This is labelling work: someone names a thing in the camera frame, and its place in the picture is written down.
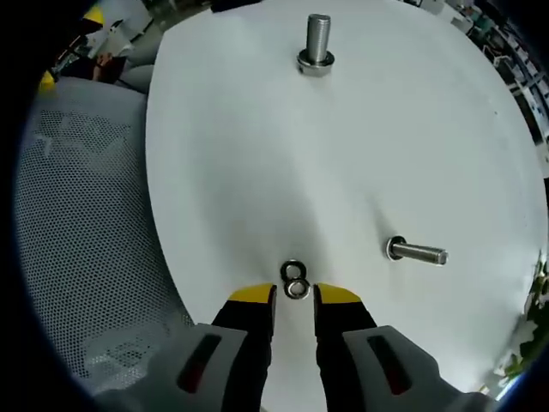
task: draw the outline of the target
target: white tabletop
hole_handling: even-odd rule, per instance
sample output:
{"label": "white tabletop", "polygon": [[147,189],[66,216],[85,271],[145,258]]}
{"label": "white tabletop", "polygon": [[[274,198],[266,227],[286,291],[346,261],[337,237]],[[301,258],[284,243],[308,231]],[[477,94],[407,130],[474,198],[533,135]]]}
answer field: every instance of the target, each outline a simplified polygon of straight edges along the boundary
{"label": "white tabletop", "polygon": [[[332,16],[331,75],[300,75],[310,13]],[[546,201],[528,127],[458,29],[384,0],[265,1],[170,29],[147,114],[154,220],[176,287],[209,323],[237,288],[349,288],[475,389],[519,315]],[[391,263],[394,234],[444,247],[434,267]],[[263,406],[322,410],[312,297],[279,289]]]}

